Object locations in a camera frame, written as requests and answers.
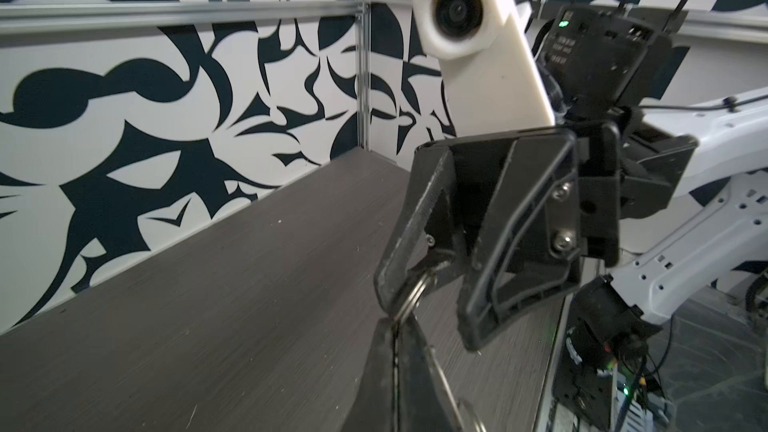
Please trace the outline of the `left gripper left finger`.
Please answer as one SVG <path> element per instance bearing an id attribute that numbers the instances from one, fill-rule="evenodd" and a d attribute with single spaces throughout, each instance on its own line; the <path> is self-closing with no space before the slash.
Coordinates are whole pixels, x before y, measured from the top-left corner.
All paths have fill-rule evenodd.
<path id="1" fill-rule="evenodd" d="M 389 317 L 377 322 L 357 394 L 341 431 L 390 432 L 395 430 L 393 330 L 393 321 Z"/>

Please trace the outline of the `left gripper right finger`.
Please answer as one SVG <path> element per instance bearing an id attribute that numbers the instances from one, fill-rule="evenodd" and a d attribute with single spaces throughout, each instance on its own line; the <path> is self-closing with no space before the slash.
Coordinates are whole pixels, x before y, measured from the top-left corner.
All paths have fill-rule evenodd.
<path id="1" fill-rule="evenodd" d="M 418 321 L 409 316 L 394 339 L 396 431 L 462 431 L 457 402 Z"/>

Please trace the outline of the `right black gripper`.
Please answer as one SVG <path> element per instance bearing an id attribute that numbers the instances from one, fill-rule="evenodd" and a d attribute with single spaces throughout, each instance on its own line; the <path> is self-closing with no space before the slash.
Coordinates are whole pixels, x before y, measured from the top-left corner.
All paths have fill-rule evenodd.
<path id="1" fill-rule="evenodd" d="M 458 303 L 465 348 L 574 291 L 578 256 L 619 260 L 619 133 L 608 122 L 430 142 L 415 154 L 400 215 L 374 275 L 397 314 L 469 271 Z"/>

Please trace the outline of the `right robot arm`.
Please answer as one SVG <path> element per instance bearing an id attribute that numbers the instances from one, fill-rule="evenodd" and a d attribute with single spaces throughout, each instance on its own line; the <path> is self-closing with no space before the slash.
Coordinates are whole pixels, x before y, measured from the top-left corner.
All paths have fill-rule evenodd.
<path id="1" fill-rule="evenodd" d="M 539 52 L 512 14 L 471 0 L 415 17 L 468 121 L 416 149 L 374 277 L 394 326 L 387 421 L 460 428 L 413 314 L 460 280 L 458 331 L 471 351 L 570 296 L 554 396 L 599 430 L 620 430 L 628 411 L 611 408 L 613 365 L 631 371 L 634 398 L 657 370 L 648 341 L 681 304 L 767 263 L 767 100 L 642 108 L 669 34 L 607 10 L 563 7 Z"/>

